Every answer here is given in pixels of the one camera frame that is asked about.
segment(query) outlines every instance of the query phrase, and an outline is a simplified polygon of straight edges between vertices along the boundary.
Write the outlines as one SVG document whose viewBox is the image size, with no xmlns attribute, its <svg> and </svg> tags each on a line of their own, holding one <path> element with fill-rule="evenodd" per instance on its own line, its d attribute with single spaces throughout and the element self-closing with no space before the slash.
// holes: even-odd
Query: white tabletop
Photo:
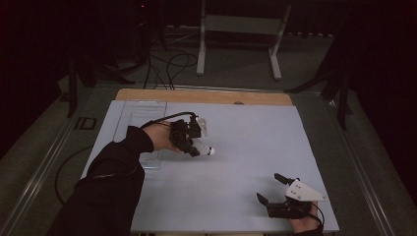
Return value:
<svg viewBox="0 0 417 236">
<path fill-rule="evenodd" d="M 86 170 L 114 139 L 124 101 L 112 101 Z M 256 193 L 283 203 L 288 186 L 279 173 L 327 195 L 295 106 L 227 105 L 168 102 L 166 115 L 192 111 L 208 123 L 201 141 L 214 156 L 162 153 L 161 168 L 146 170 L 132 230 L 141 232 L 284 232 L 286 219 L 269 218 Z M 189 121 L 183 116 L 177 119 Z M 325 231 L 338 225 L 330 201 L 319 202 Z"/>
</svg>

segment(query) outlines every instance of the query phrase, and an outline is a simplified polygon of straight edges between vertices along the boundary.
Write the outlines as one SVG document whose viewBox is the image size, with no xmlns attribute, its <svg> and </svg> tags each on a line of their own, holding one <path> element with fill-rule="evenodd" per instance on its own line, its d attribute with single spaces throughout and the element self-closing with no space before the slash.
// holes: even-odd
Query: person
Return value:
<svg viewBox="0 0 417 236">
<path fill-rule="evenodd" d="M 160 149 L 181 151 L 170 142 L 169 132 L 168 122 L 144 128 L 130 126 L 123 141 L 105 146 L 89 166 L 86 178 L 76 185 L 74 193 L 58 212 L 46 235 L 130 235 L 145 179 L 138 156 Z M 317 215 L 313 207 L 311 214 Z M 318 235 L 314 228 L 318 225 L 309 217 L 291 219 L 290 224 L 294 235 Z"/>
</svg>

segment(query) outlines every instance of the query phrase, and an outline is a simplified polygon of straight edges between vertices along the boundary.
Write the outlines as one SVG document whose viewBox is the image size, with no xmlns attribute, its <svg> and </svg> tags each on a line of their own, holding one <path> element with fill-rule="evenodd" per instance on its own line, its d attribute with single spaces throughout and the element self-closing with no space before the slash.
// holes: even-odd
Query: human hand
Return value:
<svg viewBox="0 0 417 236">
<path fill-rule="evenodd" d="M 312 207 L 310 209 L 309 214 L 317 217 L 318 209 L 315 207 L 317 202 L 312 202 Z M 319 227 L 319 222 L 310 216 L 306 216 L 300 219 L 289 219 L 289 223 L 291 224 L 292 231 L 294 233 L 302 233 L 309 230 L 314 230 Z"/>
<path fill-rule="evenodd" d="M 143 128 L 153 142 L 153 150 L 170 149 L 176 152 L 181 150 L 169 140 L 171 130 L 170 122 L 161 121 Z"/>
</svg>

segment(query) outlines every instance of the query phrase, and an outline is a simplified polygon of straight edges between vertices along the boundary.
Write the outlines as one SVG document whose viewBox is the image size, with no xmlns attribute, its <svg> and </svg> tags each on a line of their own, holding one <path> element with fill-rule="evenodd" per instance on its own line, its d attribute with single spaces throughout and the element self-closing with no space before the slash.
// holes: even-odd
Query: black long-sleeve shirt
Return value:
<svg viewBox="0 0 417 236">
<path fill-rule="evenodd" d="M 152 151 L 150 137 L 137 127 L 129 127 L 122 142 L 104 147 L 59 211 L 47 236 L 128 236 L 145 179 L 139 155 Z M 322 234 L 316 230 L 300 235 Z"/>
</svg>

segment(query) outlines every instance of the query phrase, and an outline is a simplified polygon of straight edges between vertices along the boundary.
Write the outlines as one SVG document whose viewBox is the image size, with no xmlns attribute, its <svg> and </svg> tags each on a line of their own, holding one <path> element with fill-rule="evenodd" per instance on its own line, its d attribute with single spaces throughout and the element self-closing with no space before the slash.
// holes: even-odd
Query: transparent plastic container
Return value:
<svg viewBox="0 0 417 236">
<path fill-rule="evenodd" d="M 120 142 L 126 138 L 128 126 L 141 127 L 150 120 L 156 120 L 165 116 L 166 101 L 125 101 L 119 123 L 114 134 L 113 141 Z M 162 153 L 142 153 L 138 156 L 144 169 L 158 169 L 162 162 Z"/>
</svg>

